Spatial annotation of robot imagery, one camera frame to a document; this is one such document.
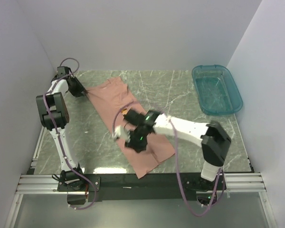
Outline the teal plastic basin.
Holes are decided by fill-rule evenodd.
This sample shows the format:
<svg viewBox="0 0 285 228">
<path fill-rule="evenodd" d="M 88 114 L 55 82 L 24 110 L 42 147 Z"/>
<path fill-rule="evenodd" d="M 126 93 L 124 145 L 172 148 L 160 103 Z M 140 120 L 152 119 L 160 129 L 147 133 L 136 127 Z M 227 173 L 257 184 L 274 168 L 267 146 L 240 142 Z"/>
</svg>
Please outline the teal plastic basin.
<svg viewBox="0 0 285 228">
<path fill-rule="evenodd" d="M 243 100 L 231 72 L 222 65 L 199 65 L 193 68 L 192 79 L 199 105 L 206 115 L 235 114 Z"/>
</svg>

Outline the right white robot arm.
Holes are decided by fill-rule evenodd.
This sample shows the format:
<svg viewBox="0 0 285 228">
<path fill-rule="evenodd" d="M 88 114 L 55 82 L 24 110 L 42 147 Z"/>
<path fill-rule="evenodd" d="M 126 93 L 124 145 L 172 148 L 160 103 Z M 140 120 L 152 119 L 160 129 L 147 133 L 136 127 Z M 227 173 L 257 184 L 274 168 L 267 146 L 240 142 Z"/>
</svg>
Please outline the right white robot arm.
<svg viewBox="0 0 285 228">
<path fill-rule="evenodd" d="M 124 120 L 134 130 L 125 131 L 125 146 L 140 153 L 147 147 L 147 136 L 150 134 L 175 136 L 202 148 L 204 163 L 199 177 L 199 185 L 206 190 L 216 183 L 216 175 L 223 167 L 231 145 L 231 138 L 220 123 L 198 123 L 164 113 L 149 110 L 147 114 L 130 109 L 123 115 Z"/>
</svg>

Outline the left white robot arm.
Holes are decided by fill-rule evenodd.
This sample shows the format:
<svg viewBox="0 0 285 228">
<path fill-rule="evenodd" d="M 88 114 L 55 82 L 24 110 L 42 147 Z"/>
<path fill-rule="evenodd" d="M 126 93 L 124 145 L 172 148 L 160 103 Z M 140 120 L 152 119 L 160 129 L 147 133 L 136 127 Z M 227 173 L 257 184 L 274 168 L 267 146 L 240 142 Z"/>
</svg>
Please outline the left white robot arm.
<svg viewBox="0 0 285 228">
<path fill-rule="evenodd" d="M 54 139 L 60 158 L 61 173 L 53 174 L 58 181 L 58 188 L 64 191 L 81 191 L 86 188 L 86 180 L 75 153 L 68 145 L 70 116 L 64 95 L 70 92 L 73 97 L 85 96 L 87 90 L 74 76 L 71 68 L 59 66 L 51 81 L 49 90 L 36 97 L 38 114 L 43 127 Z"/>
</svg>

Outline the black base beam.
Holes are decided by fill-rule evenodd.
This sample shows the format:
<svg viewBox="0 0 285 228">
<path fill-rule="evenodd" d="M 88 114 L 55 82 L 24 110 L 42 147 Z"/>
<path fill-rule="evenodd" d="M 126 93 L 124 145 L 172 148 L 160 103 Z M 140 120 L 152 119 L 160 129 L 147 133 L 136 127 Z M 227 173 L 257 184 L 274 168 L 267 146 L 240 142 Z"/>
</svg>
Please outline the black base beam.
<svg viewBox="0 0 285 228">
<path fill-rule="evenodd" d="M 96 201 L 104 200 L 164 200 L 181 199 L 177 176 L 174 173 L 147 174 L 138 179 L 135 174 L 87 174 L 86 177 L 93 183 L 84 190 L 88 191 L 88 201 L 93 201 L 93 192 L 96 192 Z M 198 195 L 205 192 L 206 201 L 211 200 L 215 181 L 201 178 L 199 173 L 181 173 L 180 181 L 186 199 L 197 201 Z"/>
</svg>

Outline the aluminium frame rail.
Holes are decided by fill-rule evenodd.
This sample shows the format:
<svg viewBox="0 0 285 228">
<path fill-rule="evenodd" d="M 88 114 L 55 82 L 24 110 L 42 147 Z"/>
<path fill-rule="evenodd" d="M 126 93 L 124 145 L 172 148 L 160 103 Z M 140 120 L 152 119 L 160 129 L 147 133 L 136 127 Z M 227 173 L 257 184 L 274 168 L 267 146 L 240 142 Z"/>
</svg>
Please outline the aluminium frame rail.
<svg viewBox="0 0 285 228">
<path fill-rule="evenodd" d="M 264 192 L 266 187 L 260 173 L 226 173 L 225 182 L 229 192 Z M 16 194 L 75 194 L 83 191 L 58 191 L 58 182 L 51 175 L 21 175 Z"/>
</svg>

